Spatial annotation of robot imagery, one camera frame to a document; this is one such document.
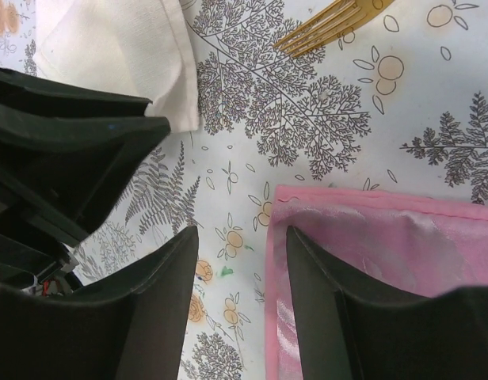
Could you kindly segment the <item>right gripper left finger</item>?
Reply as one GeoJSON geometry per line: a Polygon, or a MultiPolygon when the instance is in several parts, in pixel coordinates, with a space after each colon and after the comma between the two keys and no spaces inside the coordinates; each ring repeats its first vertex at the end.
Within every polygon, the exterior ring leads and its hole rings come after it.
{"type": "Polygon", "coordinates": [[[0,283],[0,379],[175,379],[198,247],[197,228],[187,227],[60,297],[0,283]]]}

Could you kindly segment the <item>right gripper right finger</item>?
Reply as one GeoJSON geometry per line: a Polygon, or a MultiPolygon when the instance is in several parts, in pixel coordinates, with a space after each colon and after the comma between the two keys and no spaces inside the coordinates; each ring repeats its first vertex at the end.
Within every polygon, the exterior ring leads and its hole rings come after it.
{"type": "Polygon", "coordinates": [[[294,226],[287,262],[305,379],[488,379],[488,287],[403,291],[294,226]]]}

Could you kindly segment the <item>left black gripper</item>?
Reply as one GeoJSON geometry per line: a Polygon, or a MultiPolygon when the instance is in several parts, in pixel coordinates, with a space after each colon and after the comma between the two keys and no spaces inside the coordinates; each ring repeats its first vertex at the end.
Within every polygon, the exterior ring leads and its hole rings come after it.
{"type": "Polygon", "coordinates": [[[149,105],[0,67],[0,283],[82,288],[67,245],[101,226],[171,132],[149,105]]]}

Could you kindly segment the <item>gold fork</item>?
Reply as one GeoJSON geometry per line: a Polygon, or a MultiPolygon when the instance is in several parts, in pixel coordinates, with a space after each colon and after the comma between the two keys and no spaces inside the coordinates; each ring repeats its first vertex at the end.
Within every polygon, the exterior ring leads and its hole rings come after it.
{"type": "Polygon", "coordinates": [[[280,38],[273,47],[292,58],[326,46],[354,32],[380,15],[394,0],[333,1],[298,28],[280,38]]]}

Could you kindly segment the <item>white cloth napkin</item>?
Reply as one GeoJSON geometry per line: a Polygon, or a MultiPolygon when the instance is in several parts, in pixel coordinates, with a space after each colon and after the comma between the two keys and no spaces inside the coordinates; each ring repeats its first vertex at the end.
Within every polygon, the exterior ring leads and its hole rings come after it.
{"type": "Polygon", "coordinates": [[[151,100],[172,132],[200,126],[196,61],[181,2],[38,1],[39,75],[54,82],[151,100]]]}

